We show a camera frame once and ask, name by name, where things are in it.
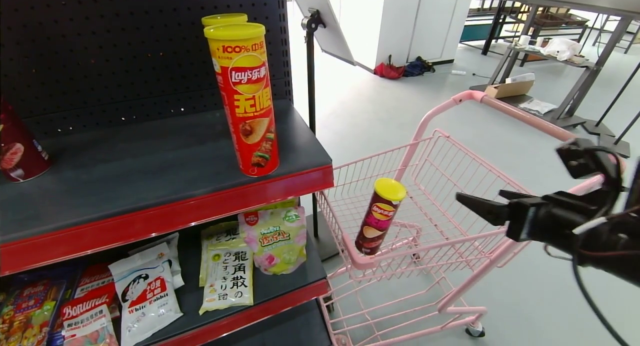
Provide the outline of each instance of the yellow lay's can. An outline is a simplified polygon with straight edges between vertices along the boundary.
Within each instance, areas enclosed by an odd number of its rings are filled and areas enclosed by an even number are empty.
[[[205,27],[225,24],[246,24],[249,18],[245,13],[224,13],[223,15],[212,15],[202,17],[201,22]]]
[[[206,27],[215,78],[240,170],[259,177],[278,168],[278,141],[265,27],[228,24]]]

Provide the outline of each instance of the snack bag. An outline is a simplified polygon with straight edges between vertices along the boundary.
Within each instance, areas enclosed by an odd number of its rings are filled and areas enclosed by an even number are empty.
[[[293,272],[307,259],[304,207],[253,211],[238,215],[240,234],[253,250],[253,262],[267,275]]]
[[[135,250],[129,251],[129,255],[137,254],[140,251],[147,250],[153,246],[157,246],[161,243],[166,243],[169,247],[169,266],[171,268],[171,275],[173,276],[173,288],[182,287],[185,282],[183,281],[183,269],[180,267],[180,261],[178,260],[178,233],[170,234],[167,237],[162,237],[158,241],[151,242],[148,245],[138,247]]]
[[[133,346],[183,315],[169,252],[161,243],[109,265],[122,303],[121,346]]]
[[[207,250],[209,246],[234,241],[236,239],[240,239],[240,231],[238,230],[238,223],[236,221],[218,223],[200,232],[201,255],[198,279],[198,285],[200,287],[204,287],[207,279]]]
[[[200,314],[254,304],[254,262],[248,246],[241,241],[215,244],[207,250],[206,261]]]
[[[77,277],[72,268],[16,276],[0,311],[0,344],[62,345],[59,308],[71,298]]]
[[[112,297],[109,298],[111,303],[109,303],[107,307],[109,308],[111,318],[116,318],[120,315],[120,310],[118,309],[118,298],[115,296],[116,286],[114,284],[114,276],[112,276],[112,272],[109,270],[108,263],[92,264],[85,268],[80,275],[80,280],[78,281],[78,286],[75,289],[73,298],[80,298],[93,289],[104,286],[110,287],[113,293]]]
[[[118,346],[109,311],[114,299],[111,282],[65,303],[61,310],[64,346]]]
[[[252,211],[264,211],[266,209],[276,209],[276,208],[286,208],[286,207],[297,207],[298,205],[298,198],[294,197],[294,198],[290,198],[288,200],[284,200],[284,201],[280,201],[280,202],[275,202],[273,204],[266,204],[263,205],[261,207],[252,209]]]

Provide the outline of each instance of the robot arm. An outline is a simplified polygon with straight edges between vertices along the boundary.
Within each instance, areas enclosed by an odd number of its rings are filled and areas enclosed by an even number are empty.
[[[557,149],[572,177],[601,173],[601,189],[585,195],[558,191],[532,196],[500,191],[507,204],[464,193],[456,199],[493,225],[507,225],[514,241],[538,241],[566,252],[580,266],[592,266],[640,287],[640,160],[626,201],[625,211],[610,214],[622,192],[617,165],[602,148],[587,139],[573,139]],[[595,227],[581,227],[593,219]]]

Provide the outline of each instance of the floor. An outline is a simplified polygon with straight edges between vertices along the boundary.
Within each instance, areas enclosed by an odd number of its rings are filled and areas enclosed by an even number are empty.
[[[304,34],[300,29],[300,13],[291,15],[294,104],[306,117]],[[596,51],[587,47],[583,54],[594,59]],[[478,50],[461,46],[455,63],[438,66],[436,74],[388,81],[325,54],[317,54],[317,136],[332,156],[335,166],[407,143],[427,111],[469,86],[483,83],[485,79],[474,77],[472,73],[490,75],[498,60],[499,56],[481,56]],[[597,119],[638,61],[640,45],[633,47],[627,55],[616,50],[577,114]],[[466,75],[451,75],[452,69],[464,70]],[[546,62],[529,63],[514,70],[514,74],[526,72],[535,72],[536,76],[531,95],[559,103],[578,78],[580,70]],[[640,79],[636,77],[606,118],[606,124],[615,132],[622,131],[638,111],[639,98]],[[428,132],[435,127],[448,132],[532,193],[551,193],[579,183],[567,175],[557,159],[554,147],[558,142],[555,139],[481,104],[468,102],[455,107],[437,117]],[[633,170],[640,156],[640,127],[636,125],[625,139],[631,141],[629,163]],[[302,204],[311,207],[310,197],[304,198]],[[327,271],[332,271],[340,264],[341,259],[336,257],[325,266]],[[584,269],[582,274],[596,303],[610,322],[630,344],[640,344],[640,334],[635,330],[640,319],[638,289],[603,271]],[[388,302],[403,292],[408,294],[411,289],[426,287],[428,282],[432,280],[421,277],[382,280],[367,291],[366,300]],[[539,244],[530,245],[505,268],[492,271],[468,292],[465,300],[470,305],[489,309],[488,316],[482,319],[486,337],[473,339],[461,329],[455,329],[398,344],[614,344],[579,293],[570,265],[545,255]],[[343,308],[350,307],[359,305],[345,301]],[[398,319],[387,319],[378,327],[395,324],[398,324]],[[351,335],[357,342],[370,336],[371,330],[362,328]]]

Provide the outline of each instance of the store shelf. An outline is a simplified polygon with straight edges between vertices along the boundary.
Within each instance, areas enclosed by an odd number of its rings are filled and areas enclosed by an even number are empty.
[[[70,259],[332,187],[332,161],[276,101],[280,166],[240,173],[224,111],[43,141],[54,166],[0,183],[0,275]]]
[[[199,234],[189,231],[181,232],[178,242],[185,285],[176,289],[175,293],[183,316],[137,346],[204,344],[238,328],[325,295],[329,291],[327,273],[318,256],[318,250],[313,242],[308,242],[306,262],[289,275],[265,275],[262,271],[253,269],[253,306],[230,307],[205,312],[200,316],[198,310],[202,304],[203,291],[202,287],[198,287],[201,248]]]
[[[315,300],[303,303],[206,346],[330,346],[319,307]]]

